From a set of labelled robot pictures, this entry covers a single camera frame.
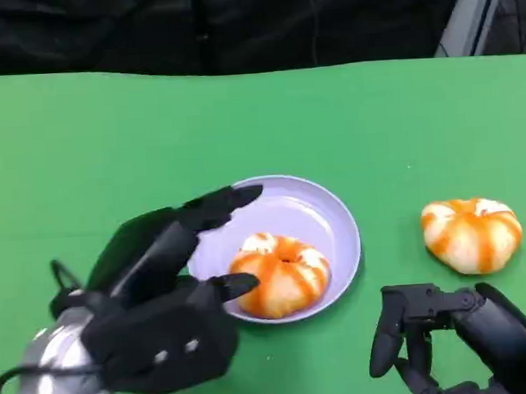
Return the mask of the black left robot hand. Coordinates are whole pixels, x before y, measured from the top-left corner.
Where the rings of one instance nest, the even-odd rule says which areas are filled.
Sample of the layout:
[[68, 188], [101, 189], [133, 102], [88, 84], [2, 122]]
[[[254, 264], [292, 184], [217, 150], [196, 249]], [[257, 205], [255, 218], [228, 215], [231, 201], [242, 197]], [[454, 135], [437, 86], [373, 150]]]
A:
[[213, 380], [229, 368], [239, 336], [224, 305], [259, 285], [255, 275], [198, 280], [183, 273], [201, 234], [224, 226], [257, 200], [260, 184], [226, 186], [131, 218], [113, 234], [81, 284], [60, 261], [54, 318], [84, 309], [80, 341], [111, 392], [169, 394]]

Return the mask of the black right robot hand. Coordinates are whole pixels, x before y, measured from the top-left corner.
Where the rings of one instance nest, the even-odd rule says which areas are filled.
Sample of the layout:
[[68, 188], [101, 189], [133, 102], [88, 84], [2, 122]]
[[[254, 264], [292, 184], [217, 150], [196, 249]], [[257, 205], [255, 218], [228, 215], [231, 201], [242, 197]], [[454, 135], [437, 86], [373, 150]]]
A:
[[[432, 283], [382, 288], [369, 374], [395, 368], [413, 394], [526, 394], [526, 315], [497, 288], [477, 283], [444, 292]], [[454, 330], [492, 372], [487, 388], [443, 389], [431, 375], [431, 333]]]

